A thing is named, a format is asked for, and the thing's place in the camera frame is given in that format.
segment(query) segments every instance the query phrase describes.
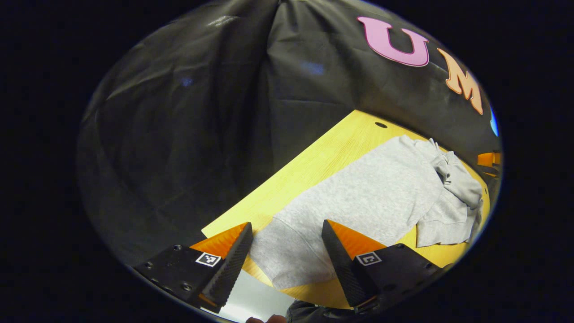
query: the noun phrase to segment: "pink letter u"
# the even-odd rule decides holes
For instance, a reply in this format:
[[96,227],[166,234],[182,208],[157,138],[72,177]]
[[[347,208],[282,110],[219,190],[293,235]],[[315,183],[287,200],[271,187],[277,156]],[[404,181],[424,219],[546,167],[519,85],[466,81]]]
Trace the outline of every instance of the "pink letter u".
[[364,32],[367,37],[369,47],[379,55],[409,66],[422,67],[428,64],[429,52],[426,48],[428,39],[425,37],[422,37],[408,29],[401,29],[404,33],[410,36],[410,41],[413,44],[413,52],[405,53],[395,49],[391,45],[389,28],[392,28],[393,26],[384,21],[373,18],[358,17],[357,20],[362,22],[364,25]]

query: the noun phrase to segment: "black fabric backdrop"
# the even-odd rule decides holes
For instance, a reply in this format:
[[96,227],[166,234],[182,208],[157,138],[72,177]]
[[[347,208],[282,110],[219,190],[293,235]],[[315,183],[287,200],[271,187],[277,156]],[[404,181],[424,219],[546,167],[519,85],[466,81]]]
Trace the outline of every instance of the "black fabric backdrop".
[[[94,89],[146,35],[197,5],[3,3],[8,54],[4,89],[14,100],[7,100],[5,109],[15,116],[4,120],[7,147],[14,148],[4,158],[17,179],[9,190],[15,208],[3,225],[3,321],[199,320],[126,272],[88,220],[76,177],[77,136]],[[561,312],[568,303],[561,287],[571,279],[560,275],[567,257],[554,246],[568,244],[566,236],[556,233],[555,222],[540,219],[563,214],[550,213],[560,204],[562,188],[550,188],[548,180],[568,183],[569,173],[559,171],[566,169],[560,167],[561,159],[550,164],[532,158],[551,156],[546,138],[566,126],[564,109],[552,102],[565,93],[563,61],[557,54],[566,48],[565,2],[388,1],[384,6],[439,39],[482,83],[498,113],[506,160],[496,213],[476,246],[436,285],[382,319],[565,321]],[[544,125],[552,127],[543,136]],[[293,143],[292,151],[305,145]],[[269,158],[289,159],[287,150],[273,153],[284,155]],[[274,161],[267,171],[280,165]],[[245,165],[236,167],[246,171]],[[233,177],[233,171],[226,176]],[[237,183],[237,194],[249,191],[250,185],[255,184]],[[552,238],[544,240],[545,235]]]
[[[375,53],[360,16],[392,24],[393,46],[404,52],[411,40],[397,30],[426,37],[430,63]],[[135,45],[95,91],[78,139],[88,216],[130,266],[192,245],[354,109],[433,137],[476,168],[478,154],[501,150],[490,103],[482,89],[480,115],[446,86],[438,46],[447,50],[361,1],[201,6]]]

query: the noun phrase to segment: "blue object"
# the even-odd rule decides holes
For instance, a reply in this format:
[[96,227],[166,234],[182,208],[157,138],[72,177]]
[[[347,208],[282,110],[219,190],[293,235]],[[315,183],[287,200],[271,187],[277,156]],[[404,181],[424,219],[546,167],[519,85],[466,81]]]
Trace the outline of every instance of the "blue object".
[[492,132],[498,137],[498,127],[497,127],[497,119],[494,117],[494,110],[490,107],[490,115],[492,116],[490,119],[490,128],[492,128]]
[[311,63],[311,62],[303,62],[301,66],[311,72],[314,75],[322,75],[323,74],[323,65],[318,63]]
[[193,83],[193,80],[190,78],[182,78],[181,79],[181,85],[187,87],[190,86]]

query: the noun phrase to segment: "letter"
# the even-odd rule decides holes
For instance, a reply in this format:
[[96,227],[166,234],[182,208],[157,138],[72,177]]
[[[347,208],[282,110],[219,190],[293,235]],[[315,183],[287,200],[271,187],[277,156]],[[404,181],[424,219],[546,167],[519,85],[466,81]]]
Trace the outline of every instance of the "letter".
[[363,23],[365,36],[369,47],[379,55],[404,65],[422,67],[429,63],[429,52],[426,47],[428,39],[407,29],[401,29],[410,36],[413,52],[405,53],[391,45],[389,28],[392,26],[384,21],[368,17],[358,17]]
[[458,63],[451,55],[447,54],[440,48],[437,50],[443,54],[444,59],[447,61],[448,66],[448,79],[447,86],[451,88],[454,92],[462,94],[464,92],[464,98],[469,99],[470,103],[478,113],[483,114],[482,110],[482,100],[480,98],[480,90],[478,83],[472,77],[472,75],[467,71],[466,75],[460,68]]

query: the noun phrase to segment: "white surface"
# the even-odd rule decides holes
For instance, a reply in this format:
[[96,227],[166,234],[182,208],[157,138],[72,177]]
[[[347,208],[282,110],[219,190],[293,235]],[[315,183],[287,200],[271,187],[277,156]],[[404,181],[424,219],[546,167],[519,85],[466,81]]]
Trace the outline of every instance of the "white surface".
[[265,322],[273,314],[284,316],[293,301],[293,297],[265,285],[241,270],[219,314],[202,310],[239,323],[244,323],[252,316]]

